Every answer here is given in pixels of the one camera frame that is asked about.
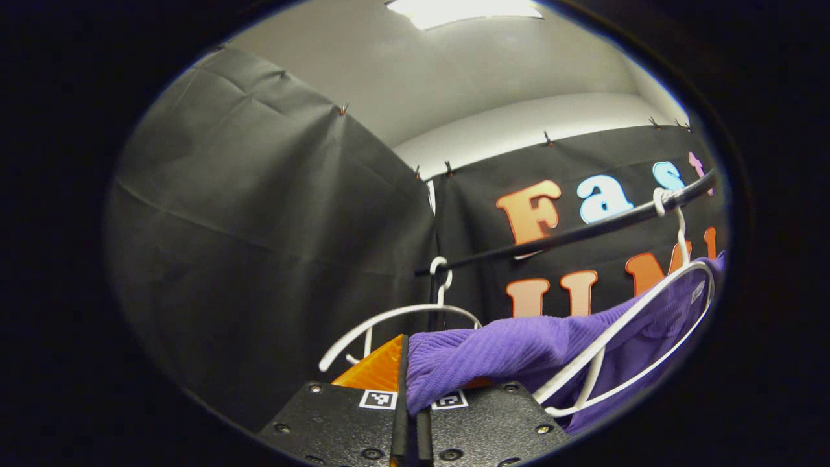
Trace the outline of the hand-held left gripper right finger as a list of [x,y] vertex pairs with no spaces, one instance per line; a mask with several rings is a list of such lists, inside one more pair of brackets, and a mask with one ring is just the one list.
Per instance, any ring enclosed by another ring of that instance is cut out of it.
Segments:
[[529,466],[571,437],[516,381],[457,389],[417,416],[417,466]]

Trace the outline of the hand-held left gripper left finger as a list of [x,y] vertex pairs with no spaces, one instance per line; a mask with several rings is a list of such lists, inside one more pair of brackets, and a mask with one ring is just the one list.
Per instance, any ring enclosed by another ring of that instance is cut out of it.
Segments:
[[409,465],[407,348],[397,336],[335,382],[306,382],[257,436],[311,466]]

